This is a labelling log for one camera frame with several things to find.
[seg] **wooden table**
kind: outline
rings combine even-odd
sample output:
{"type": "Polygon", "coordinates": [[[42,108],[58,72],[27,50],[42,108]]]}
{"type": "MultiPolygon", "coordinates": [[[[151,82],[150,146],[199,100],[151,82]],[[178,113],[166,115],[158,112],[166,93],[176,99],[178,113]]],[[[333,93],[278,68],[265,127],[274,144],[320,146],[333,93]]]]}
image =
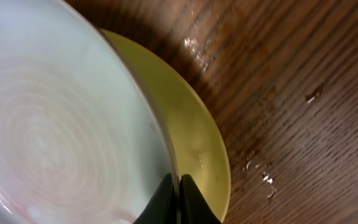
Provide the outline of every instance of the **wooden table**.
{"type": "Polygon", "coordinates": [[[68,0],[168,62],[227,146],[225,223],[358,223],[358,0],[68,0]]]}

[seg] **wood grain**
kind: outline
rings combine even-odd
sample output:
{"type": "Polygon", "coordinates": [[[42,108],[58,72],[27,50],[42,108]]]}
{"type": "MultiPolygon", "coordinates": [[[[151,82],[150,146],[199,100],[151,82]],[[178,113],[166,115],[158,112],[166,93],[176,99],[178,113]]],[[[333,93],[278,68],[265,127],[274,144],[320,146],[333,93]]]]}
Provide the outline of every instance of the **wood grain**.
{"type": "Polygon", "coordinates": [[[206,103],[232,170],[225,223],[358,223],[358,0],[68,2],[206,103]]]}

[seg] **white plate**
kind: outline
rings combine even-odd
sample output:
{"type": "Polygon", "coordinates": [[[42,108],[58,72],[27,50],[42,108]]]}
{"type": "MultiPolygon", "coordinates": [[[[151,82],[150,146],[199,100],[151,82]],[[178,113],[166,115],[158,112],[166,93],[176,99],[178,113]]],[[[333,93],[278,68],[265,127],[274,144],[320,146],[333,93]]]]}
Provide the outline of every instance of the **white plate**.
{"type": "Polygon", "coordinates": [[[78,13],[0,0],[0,213],[10,222],[133,222],[173,169],[163,139],[126,67],[78,13]]]}

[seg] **stain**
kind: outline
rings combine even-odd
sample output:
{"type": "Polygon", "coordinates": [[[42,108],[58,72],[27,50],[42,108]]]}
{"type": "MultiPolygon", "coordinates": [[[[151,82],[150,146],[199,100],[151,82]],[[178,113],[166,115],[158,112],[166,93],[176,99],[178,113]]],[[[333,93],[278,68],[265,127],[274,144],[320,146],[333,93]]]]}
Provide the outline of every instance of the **stain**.
{"type": "Polygon", "coordinates": [[[268,102],[269,100],[271,100],[274,96],[274,94],[277,93],[277,87],[273,86],[265,95],[265,97],[262,99],[263,102],[268,102]]]}
{"type": "Polygon", "coordinates": [[[311,92],[310,94],[305,96],[305,102],[306,104],[310,104],[312,103],[314,100],[317,100],[319,97],[321,97],[323,95],[325,89],[325,84],[322,83],[320,85],[318,85],[313,92],[311,92]]]}
{"type": "Polygon", "coordinates": [[[263,220],[263,224],[269,224],[273,220],[272,212],[269,212],[267,218],[263,220]]]}
{"type": "Polygon", "coordinates": [[[273,165],[273,161],[269,161],[267,164],[266,164],[266,168],[269,168],[269,167],[271,167],[273,165]]]}
{"type": "Polygon", "coordinates": [[[228,122],[226,122],[226,124],[224,124],[224,126],[221,129],[221,133],[223,136],[225,136],[226,133],[230,133],[230,132],[232,133],[232,134],[228,135],[227,138],[225,139],[226,144],[233,143],[236,140],[236,137],[238,137],[238,135],[241,135],[241,133],[244,130],[244,127],[249,126],[249,121],[247,119],[242,118],[238,122],[234,118],[235,117],[232,117],[232,119],[230,119],[228,122]]]}
{"type": "Polygon", "coordinates": [[[255,138],[251,145],[248,147],[248,152],[250,152],[250,154],[248,156],[250,156],[249,159],[253,159],[255,156],[258,156],[260,154],[260,145],[263,143],[263,139],[262,138],[255,138]]]}
{"type": "Polygon", "coordinates": [[[209,39],[212,40],[213,44],[207,44],[209,47],[208,52],[211,52],[210,55],[226,55],[231,54],[229,46],[235,46],[233,44],[234,40],[238,39],[242,42],[248,42],[248,34],[250,32],[241,32],[241,35],[233,35],[238,29],[238,24],[242,24],[247,15],[246,8],[234,7],[231,9],[230,18],[221,20],[220,16],[217,15],[218,27],[216,32],[209,39]]]}
{"type": "Polygon", "coordinates": [[[266,114],[262,114],[262,115],[260,116],[260,119],[261,119],[262,121],[265,121],[265,120],[267,119],[267,115],[266,115],[266,114]]]}
{"type": "Polygon", "coordinates": [[[255,47],[254,50],[255,52],[255,56],[259,59],[266,57],[269,54],[269,50],[266,47],[265,44],[258,42],[255,47]]]}
{"type": "Polygon", "coordinates": [[[260,72],[259,76],[261,78],[266,78],[268,75],[270,75],[271,72],[272,72],[272,69],[270,67],[266,67],[260,72]]]}
{"type": "Polygon", "coordinates": [[[267,112],[273,113],[275,110],[276,110],[276,106],[275,106],[275,105],[272,105],[272,106],[267,110],[267,112]]]}

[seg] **dark brown wood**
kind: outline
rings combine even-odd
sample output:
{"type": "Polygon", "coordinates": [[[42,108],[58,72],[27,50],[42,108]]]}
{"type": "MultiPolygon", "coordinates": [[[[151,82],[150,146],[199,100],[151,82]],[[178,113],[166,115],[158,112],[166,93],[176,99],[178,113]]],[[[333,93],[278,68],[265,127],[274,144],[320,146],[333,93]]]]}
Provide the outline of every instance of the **dark brown wood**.
{"type": "Polygon", "coordinates": [[[358,0],[68,0],[177,70],[227,146],[225,223],[358,223],[358,0]]]}

